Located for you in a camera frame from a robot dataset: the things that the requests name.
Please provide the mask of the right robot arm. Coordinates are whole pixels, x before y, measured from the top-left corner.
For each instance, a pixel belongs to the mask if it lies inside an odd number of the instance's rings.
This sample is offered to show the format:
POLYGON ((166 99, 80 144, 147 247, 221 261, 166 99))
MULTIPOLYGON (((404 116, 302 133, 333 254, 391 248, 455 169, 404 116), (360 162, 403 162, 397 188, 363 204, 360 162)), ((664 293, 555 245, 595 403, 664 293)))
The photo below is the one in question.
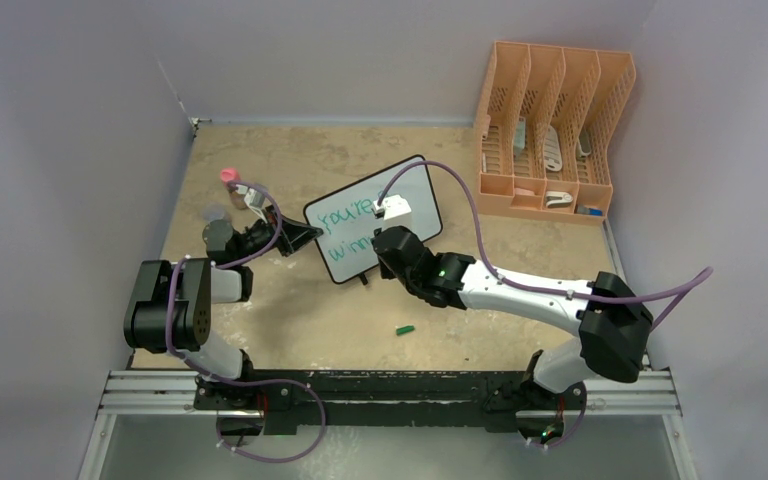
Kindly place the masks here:
POLYGON ((403 226, 376 232, 372 245, 382 277, 433 307, 508 313, 570 334, 533 357, 521 381, 529 404, 544 407, 594 377, 637 381, 653 316, 619 276, 601 272, 592 281, 573 281, 491 271, 470 255, 433 253, 403 226))

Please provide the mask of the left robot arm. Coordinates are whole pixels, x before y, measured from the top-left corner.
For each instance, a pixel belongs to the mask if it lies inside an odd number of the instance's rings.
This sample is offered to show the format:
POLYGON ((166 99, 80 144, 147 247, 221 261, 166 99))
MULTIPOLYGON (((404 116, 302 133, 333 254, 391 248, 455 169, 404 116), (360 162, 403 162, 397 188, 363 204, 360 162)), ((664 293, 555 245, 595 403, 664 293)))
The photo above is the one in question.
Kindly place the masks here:
POLYGON ((220 397, 232 408, 249 407, 258 395, 258 382, 248 375, 251 360, 212 331, 212 306, 250 299, 254 274, 242 259, 271 250, 287 257, 322 235, 319 227, 278 218, 272 206, 241 231, 226 218, 209 222, 202 231, 204 257, 141 263, 123 321, 126 343, 222 377, 220 397))

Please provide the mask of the white whiteboard black frame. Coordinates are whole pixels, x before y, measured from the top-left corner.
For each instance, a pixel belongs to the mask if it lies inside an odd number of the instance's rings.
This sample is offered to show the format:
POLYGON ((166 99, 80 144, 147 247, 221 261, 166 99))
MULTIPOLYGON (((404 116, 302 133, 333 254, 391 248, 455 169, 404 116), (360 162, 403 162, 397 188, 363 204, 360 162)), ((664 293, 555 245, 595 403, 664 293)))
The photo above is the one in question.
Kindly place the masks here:
POLYGON ((316 245, 333 283, 343 284, 378 265, 371 241, 383 223, 374 216, 374 203, 391 179, 396 182, 388 193, 401 196, 411 208, 411 230, 423 241, 440 235, 440 210, 423 161, 415 155, 305 205, 307 223, 323 231, 316 245))

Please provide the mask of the green marker cap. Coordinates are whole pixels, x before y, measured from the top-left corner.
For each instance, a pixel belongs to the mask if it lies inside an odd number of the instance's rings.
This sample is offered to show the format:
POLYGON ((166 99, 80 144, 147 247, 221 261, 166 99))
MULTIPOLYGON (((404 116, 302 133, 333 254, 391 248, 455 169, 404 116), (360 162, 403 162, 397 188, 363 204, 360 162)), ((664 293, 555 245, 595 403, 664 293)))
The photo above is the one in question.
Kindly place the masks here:
POLYGON ((402 336, 402 335, 411 333, 414 330, 415 330, 415 327, 413 325, 405 325, 405 326, 402 326, 402 327, 398 327, 395 330, 395 333, 396 333, 397 336, 402 336))

